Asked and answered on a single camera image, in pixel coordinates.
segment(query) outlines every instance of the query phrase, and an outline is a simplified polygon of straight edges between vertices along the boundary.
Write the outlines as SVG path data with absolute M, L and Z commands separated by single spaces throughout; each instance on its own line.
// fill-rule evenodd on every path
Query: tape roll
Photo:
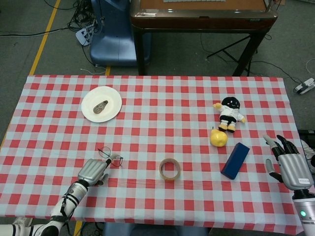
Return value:
M 173 163 L 177 169 L 177 175 L 175 175 L 172 178 L 166 177 L 162 172 L 162 167 L 165 165 L 165 163 Z M 181 166 L 179 165 L 178 161 L 176 161 L 173 158 L 166 158 L 161 161 L 159 165 L 159 175 L 162 177 L 163 180 L 176 180 L 181 175 Z

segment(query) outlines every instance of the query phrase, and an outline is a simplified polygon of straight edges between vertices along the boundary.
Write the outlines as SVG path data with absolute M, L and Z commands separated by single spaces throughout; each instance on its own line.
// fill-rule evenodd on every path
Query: stuffed toy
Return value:
M 220 114 L 221 124 L 219 125 L 220 131 L 229 131 L 231 133 L 235 132 L 235 123 L 241 121 L 246 122 L 245 117 L 239 113 L 240 102 L 235 97 L 226 97 L 221 103 L 216 103 L 213 105 Z

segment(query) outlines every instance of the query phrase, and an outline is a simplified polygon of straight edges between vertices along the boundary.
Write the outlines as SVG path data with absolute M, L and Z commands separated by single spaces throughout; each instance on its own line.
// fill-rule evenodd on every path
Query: robotic arm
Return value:
M 275 172 L 270 159 L 266 160 L 267 171 L 270 176 L 294 191 L 292 199 L 305 235 L 313 236 L 315 232 L 315 195 L 308 191 L 314 184 L 310 169 L 305 157 L 299 154 L 293 143 L 280 135 L 277 135 L 277 138 L 281 141 L 283 148 L 268 135 L 264 135 L 264 139 L 276 157 L 281 174 Z
M 74 182 L 51 211 L 50 221 L 46 225 L 24 227 L 22 225 L 0 226 L 3 235 L 8 236 L 58 236 L 61 228 L 70 220 L 75 208 L 88 192 L 103 179 L 106 168 L 117 157 L 111 155 L 105 162 L 89 159 L 78 174 L 78 181 Z

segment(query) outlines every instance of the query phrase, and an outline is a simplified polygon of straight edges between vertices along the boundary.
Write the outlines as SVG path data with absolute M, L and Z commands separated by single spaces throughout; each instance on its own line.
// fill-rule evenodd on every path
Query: gray carpet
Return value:
M 70 7 L 73 1 L 62 0 L 60 7 Z M 1 0 L 0 1 L 0 34 L 33 33 L 45 31 L 52 8 L 38 0 Z M 263 40 L 258 54 L 253 60 L 271 62 L 291 76 L 302 81 L 309 79 L 305 63 L 315 58 L 315 4 L 287 0 L 280 6 L 279 18 L 269 32 L 272 40 Z M 57 11 L 52 29 L 65 27 L 71 19 L 73 11 Z M 152 60 L 148 66 L 150 75 L 231 75 L 236 64 L 225 62 L 219 57 L 205 60 L 208 51 L 215 51 L 232 43 L 244 35 L 238 34 L 202 34 L 199 33 L 156 33 L 153 35 Z M 0 141 L 10 123 L 13 111 L 18 102 L 26 77 L 30 72 L 42 37 L 0 38 Z M 238 57 L 244 43 L 230 49 L 229 52 Z M 49 35 L 43 54 L 35 71 L 36 74 L 88 74 L 80 68 L 91 72 L 102 72 L 102 68 L 90 65 L 77 42 L 73 32 L 63 30 Z M 315 61 L 309 64 L 315 73 Z M 279 69 L 264 63 L 253 63 L 251 71 L 266 76 L 285 77 L 284 82 L 290 99 L 296 125 L 299 129 L 315 129 L 314 107 L 315 89 L 304 94 L 293 93 L 296 84 Z M 113 75 L 136 75 L 134 67 L 114 67 Z M 0 219 L 0 224 L 12 219 Z M 275 236 L 261 232 L 214 229 L 213 235 L 234 236 Z

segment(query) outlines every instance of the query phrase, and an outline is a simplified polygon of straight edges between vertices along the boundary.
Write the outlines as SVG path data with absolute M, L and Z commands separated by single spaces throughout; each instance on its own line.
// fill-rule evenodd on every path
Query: paper plate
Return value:
M 105 109 L 99 114 L 93 108 L 103 101 L 108 101 Z M 94 88 L 83 98 L 81 110 L 86 119 L 92 122 L 105 122 L 114 118 L 122 107 L 122 97 L 113 88 L 101 86 Z

